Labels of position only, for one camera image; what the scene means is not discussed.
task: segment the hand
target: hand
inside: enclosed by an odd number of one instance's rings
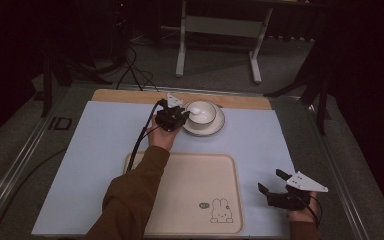
[[[176,138],[177,133],[179,133],[180,128],[167,132],[162,129],[155,122],[155,115],[152,117],[152,126],[147,129],[148,133],[148,143],[149,146],[158,146],[170,151],[173,147],[174,139]]]
[[[310,192],[310,196],[316,198],[316,192]],[[315,214],[317,214],[317,202],[313,198],[310,198],[310,204],[308,205]],[[288,218],[290,222],[316,222],[314,216],[310,211],[305,208],[300,211],[288,211]]]

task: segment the sleeve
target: sleeve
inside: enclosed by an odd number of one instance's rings
[[[142,239],[169,156],[167,150],[151,146],[135,169],[113,179],[103,212],[85,239]]]
[[[316,224],[311,222],[289,222],[290,240],[319,240]]]

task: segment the white bowl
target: white bowl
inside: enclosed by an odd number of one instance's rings
[[[216,109],[214,106],[205,101],[191,102],[186,108],[190,111],[188,122],[194,129],[205,129],[216,118]]]

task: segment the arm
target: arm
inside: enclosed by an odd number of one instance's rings
[[[87,233],[86,240],[143,238],[169,151],[179,132],[178,129],[168,133],[156,127],[153,121],[148,129],[150,147],[138,166],[111,182],[104,197],[102,215]]]
[[[316,197],[315,192],[311,192],[312,197]],[[314,199],[310,201],[310,208],[317,213],[317,203]],[[288,211],[290,240],[318,240],[316,223],[313,215],[304,209],[301,211]]]

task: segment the bunny drawing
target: bunny drawing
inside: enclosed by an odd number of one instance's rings
[[[212,223],[232,223],[232,211],[226,199],[214,199],[212,211]]]

